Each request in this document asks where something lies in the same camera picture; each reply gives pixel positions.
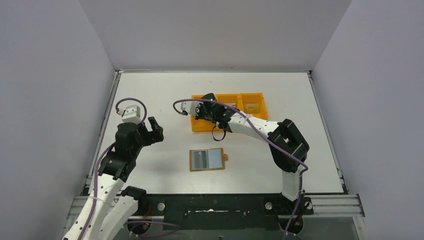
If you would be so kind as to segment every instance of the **black mounting bracket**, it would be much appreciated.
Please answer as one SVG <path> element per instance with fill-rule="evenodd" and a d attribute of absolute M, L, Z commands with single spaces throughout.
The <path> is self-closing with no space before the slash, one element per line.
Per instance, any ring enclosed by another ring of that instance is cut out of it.
<path fill-rule="evenodd" d="M 292 120 L 285 119 L 283 122 L 279 122 L 278 127 L 273 132 L 268 133 L 268 139 L 300 161 L 305 162 L 309 144 Z M 298 170 L 298 162 L 290 159 L 271 145 L 269 148 L 275 164 L 280 169 L 288 173 L 295 173 Z"/>
<path fill-rule="evenodd" d="M 133 197 L 134 200 L 138 201 L 138 210 L 135 212 L 135 215 L 144 215 L 148 212 L 150 204 L 146 190 L 135 186 L 127 186 L 124 190 L 122 190 L 120 195 L 122 197 L 130 196 Z"/>

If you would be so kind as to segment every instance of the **black cable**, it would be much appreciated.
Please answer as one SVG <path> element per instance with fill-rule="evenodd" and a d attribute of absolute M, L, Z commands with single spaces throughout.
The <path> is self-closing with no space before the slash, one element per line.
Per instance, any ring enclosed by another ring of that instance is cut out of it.
<path fill-rule="evenodd" d="M 212 128 L 212 138 L 213 138 L 213 140 L 215 140 L 215 141 L 217 141 L 217 142 L 220 142 L 220 141 L 224 140 L 225 136 L 227 135 L 227 131 L 225 131 L 225 130 L 224 130 L 224 136 L 222 136 L 222 138 L 221 138 L 220 140 L 218 140 L 218 139 L 216 139 L 216 138 L 215 138 L 215 136 L 214 136 L 214 129 L 215 129 L 216 127 L 217 127 L 217 126 L 213 126 L 213 128 Z"/>
<path fill-rule="evenodd" d="M 113 201 L 117 204 L 118 203 L 118 199 L 114 198 Z"/>
<path fill-rule="evenodd" d="M 284 227 L 287 225 L 287 224 L 289 224 L 289 221 L 287 220 L 287 221 L 284 221 L 284 220 L 280 220 L 280 218 L 279 218 L 279 215 L 278 215 L 278 212 L 277 212 L 277 208 L 278 208 L 279 206 L 278 205 L 274 205 L 274 207 L 272 208 L 272 211 L 273 211 L 273 213 L 274 213 L 274 216 L 275 216 L 275 219 L 277 220 L 277 223 L 280 225 L 280 227 L 282 228 L 282 229 L 284 229 Z M 300 233 L 300 231 L 303 229 L 303 225 L 304 225 L 304 219 L 302 218 L 302 219 L 296 219 L 296 220 L 294 220 L 294 219 L 292 219 L 291 220 L 291 222 L 290 222 L 290 224 L 288 225 L 288 229 L 287 229 L 287 231 L 288 232 L 290 232 L 290 233 L 295 233 L 295 234 L 298 234 L 298 233 Z"/>
<path fill-rule="evenodd" d="M 311 204 L 311 202 L 310 201 L 308 201 L 307 202 L 307 204 L 300 210 L 300 212 L 297 214 L 297 217 L 296 217 L 296 219 L 293 221 L 294 222 L 294 224 L 296 224 L 298 221 L 299 221 L 299 218 L 301 217 L 301 216 L 303 216 L 303 214 L 304 214 L 304 211 L 309 207 L 309 205 Z"/>

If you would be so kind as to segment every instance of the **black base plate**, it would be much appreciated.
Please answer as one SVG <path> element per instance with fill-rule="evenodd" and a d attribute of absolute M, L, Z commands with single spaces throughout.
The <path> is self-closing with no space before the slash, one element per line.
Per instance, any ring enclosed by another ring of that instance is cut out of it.
<path fill-rule="evenodd" d="M 177 224 L 183 230 L 236 230 L 262 228 L 279 230 L 273 210 L 266 210 L 265 203 L 273 204 L 279 215 L 290 215 L 295 206 L 279 193 L 275 194 L 148 194 L 150 216 L 164 216 L 164 222 Z M 301 200 L 300 207 L 311 201 Z M 158 210 L 164 203 L 165 209 Z M 306 209 L 303 214 L 311 215 Z"/>

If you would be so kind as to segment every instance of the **white table surface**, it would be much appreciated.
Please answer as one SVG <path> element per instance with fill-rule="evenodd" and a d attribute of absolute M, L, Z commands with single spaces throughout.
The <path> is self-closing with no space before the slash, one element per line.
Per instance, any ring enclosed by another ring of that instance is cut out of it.
<path fill-rule="evenodd" d="M 228 133 L 216 142 L 211 133 L 194 133 L 189 116 L 172 108 L 179 99 L 207 93 L 263 93 L 268 120 L 291 119 L 310 150 L 303 187 L 307 193 L 341 193 L 342 185 L 306 73 L 123 73 L 115 103 L 138 98 L 147 116 L 163 127 L 164 141 L 144 147 L 125 186 L 149 194 L 280 193 L 282 172 L 264 142 L 239 133 Z M 121 103 L 121 108 L 134 102 Z M 115 140 L 121 117 L 111 111 L 101 152 Z M 224 170 L 190 172 L 189 150 L 223 148 L 228 155 Z"/>

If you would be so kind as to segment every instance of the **white plastic part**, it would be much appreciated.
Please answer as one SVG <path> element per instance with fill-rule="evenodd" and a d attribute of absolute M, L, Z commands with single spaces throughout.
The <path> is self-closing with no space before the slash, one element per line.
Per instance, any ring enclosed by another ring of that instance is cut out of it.
<path fill-rule="evenodd" d="M 302 166 L 299 166 L 297 168 L 297 171 L 295 173 L 293 172 L 282 172 L 282 190 L 281 194 L 286 197 L 290 201 L 295 201 L 299 197 L 299 193 L 302 191 L 299 191 L 299 186 L 301 184 L 300 182 L 300 172 L 303 169 Z"/>
<path fill-rule="evenodd" d="M 99 240 L 113 240 L 125 222 L 139 207 L 139 201 L 131 196 L 121 196 L 118 203 L 104 218 L 98 235 Z"/>
<path fill-rule="evenodd" d="M 181 111 L 186 111 L 189 115 L 197 116 L 196 108 L 200 106 L 199 101 L 185 101 L 181 103 Z"/>
<path fill-rule="evenodd" d="M 119 190 L 124 186 L 124 182 L 121 179 L 113 180 L 113 176 L 103 174 L 98 176 L 97 180 L 97 203 L 94 209 L 91 221 L 85 230 L 85 234 L 82 240 L 98 240 L 100 227 L 102 226 L 103 220 L 108 214 L 108 210 L 111 207 L 114 197 L 117 195 Z M 90 197 L 85 202 L 84 207 L 81 210 L 78 218 L 76 219 L 73 226 L 65 234 L 62 239 L 77 240 L 81 233 L 81 229 L 86 223 L 90 210 L 92 208 L 94 200 L 94 191 L 91 191 Z"/>
<path fill-rule="evenodd" d="M 242 112 L 246 117 L 252 122 L 252 124 L 260 132 L 268 135 L 269 132 L 273 132 L 278 127 L 278 122 L 263 120 L 257 117 L 254 117 L 250 114 Z M 254 137 L 256 139 L 264 141 L 264 139 L 255 132 L 255 130 L 250 126 L 246 118 L 242 117 L 240 114 L 235 113 L 230 121 L 228 122 L 229 128 L 233 133 L 246 134 L 248 136 Z"/>
<path fill-rule="evenodd" d="M 140 115 L 140 107 L 137 105 L 131 105 L 125 108 L 122 116 L 122 122 L 135 124 L 141 123 L 142 119 Z"/>

